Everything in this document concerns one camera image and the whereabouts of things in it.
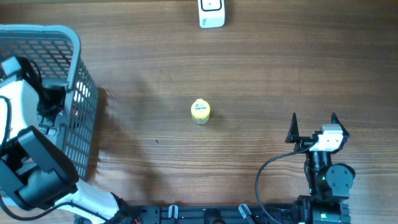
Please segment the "yellow lidded small jar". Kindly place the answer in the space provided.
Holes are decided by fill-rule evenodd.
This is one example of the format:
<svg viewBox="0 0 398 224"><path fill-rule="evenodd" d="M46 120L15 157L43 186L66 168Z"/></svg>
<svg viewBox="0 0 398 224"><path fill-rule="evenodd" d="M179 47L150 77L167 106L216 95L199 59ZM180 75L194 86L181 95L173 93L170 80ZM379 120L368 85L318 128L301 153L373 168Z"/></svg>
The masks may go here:
<svg viewBox="0 0 398 224"><path fill-rule="evenodd" d="M207 101L197 99L191 106L192 120L196 124L206 124L210 118L211 108Z"/></svg>

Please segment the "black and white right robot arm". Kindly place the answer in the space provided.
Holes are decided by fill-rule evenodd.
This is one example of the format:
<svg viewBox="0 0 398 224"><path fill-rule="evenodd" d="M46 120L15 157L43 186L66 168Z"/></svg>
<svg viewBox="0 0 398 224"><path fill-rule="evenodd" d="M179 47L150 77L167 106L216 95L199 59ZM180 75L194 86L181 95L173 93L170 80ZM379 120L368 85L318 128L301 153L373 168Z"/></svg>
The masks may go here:
<svg viewBox="0 0 398 224"><path fill-rule="evenodd" d="M349 224L349 207L343 203L349 199L349 191L356 176L354 169L344 163L332 163L331 156L342 150L350 137L336 114L331 122L321 125L312 136L299 134L296 114L286 143L294 143L294 151L305 154L304 173L308 182L308 195L300 195L292 205L294 223Z"/></svg>

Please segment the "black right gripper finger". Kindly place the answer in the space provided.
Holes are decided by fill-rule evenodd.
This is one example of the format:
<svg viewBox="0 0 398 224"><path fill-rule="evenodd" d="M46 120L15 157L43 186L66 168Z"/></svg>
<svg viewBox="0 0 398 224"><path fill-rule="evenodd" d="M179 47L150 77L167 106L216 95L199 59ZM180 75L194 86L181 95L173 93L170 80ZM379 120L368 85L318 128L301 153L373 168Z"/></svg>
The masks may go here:
<svg viewBox="0 0 398 224"><path fill-rule="evenodd" d="M299 127L298 127L296 113L293 113L290 123L290 128L285 138L285 143L296 143L296 142L299 142Z"/></svg>
<svg viewBox="0 0 398 224"><path fill-rule="evenodd" d="M332 124L339 124L339 125L340 125L340 128L342 129L343 136L345 136L345 137L350 137L349 132L348 132L348 131L345 129L345 127L341 124L341 122L339 121L339 119L338 119L338 117L337 117L337 115L336 115L335 112L333 112L333 113L331 114L331 123L332 123Z"/></svg>

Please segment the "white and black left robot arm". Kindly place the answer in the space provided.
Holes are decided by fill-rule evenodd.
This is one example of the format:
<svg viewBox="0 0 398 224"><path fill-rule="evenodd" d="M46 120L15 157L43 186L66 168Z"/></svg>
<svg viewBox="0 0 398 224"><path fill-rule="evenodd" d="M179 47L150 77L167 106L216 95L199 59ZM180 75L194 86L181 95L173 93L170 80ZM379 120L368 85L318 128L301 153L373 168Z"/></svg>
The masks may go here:
<svg viewBox="0 0 398 224"><path fill-rule="evenodd" d="M73 162L39 131L39 95L25 80L1 87L1 188L21 209L57 209L92 223L122 223L137 213L121 198L79 178Z"/></svg>

